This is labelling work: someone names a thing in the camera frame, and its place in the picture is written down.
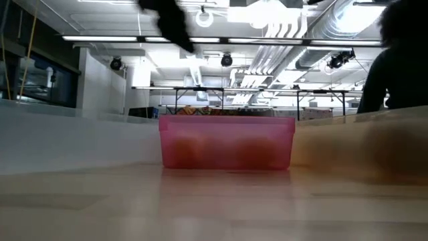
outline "plastic bin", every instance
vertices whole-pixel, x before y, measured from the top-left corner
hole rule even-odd
[[[284,170],[294,118],[161,116],[163,165],[173,169]]]

